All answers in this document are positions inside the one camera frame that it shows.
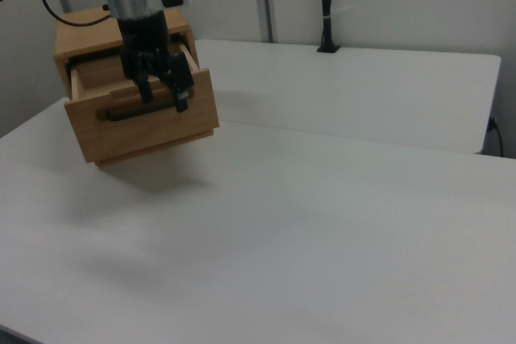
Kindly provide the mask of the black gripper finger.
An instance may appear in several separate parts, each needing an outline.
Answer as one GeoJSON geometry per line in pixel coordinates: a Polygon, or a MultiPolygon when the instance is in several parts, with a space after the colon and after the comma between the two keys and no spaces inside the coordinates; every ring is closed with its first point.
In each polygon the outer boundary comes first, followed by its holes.
{"type": "Polygon", "coordinates": [[[162,81],[173,95],[173,102],[178,113],[188,109],[189,92],[194,86],[194,79],[184,52],[169,55],[166,71],[162,81]]]}
{"type": "Polygon", "coordinates": [[[148,104],[154,100],[152,87],[150,86],[148,78],[148,62],[144,57],[138,55],[136,66],[136,84],[138,86],[142,103],[144,104],[148,104]]]}

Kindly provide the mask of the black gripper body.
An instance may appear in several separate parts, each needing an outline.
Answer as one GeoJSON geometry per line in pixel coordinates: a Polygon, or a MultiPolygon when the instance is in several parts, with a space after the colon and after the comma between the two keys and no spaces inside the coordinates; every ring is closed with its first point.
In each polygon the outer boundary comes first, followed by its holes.
{"type": "Polygon", "coordinates": [[[165,13],[161,10],[140,19],[118,19],[117,23],[123,39],[120,58],[124,76],[140,81],[145,73],[161,81],[174,81],[165,13]]]}

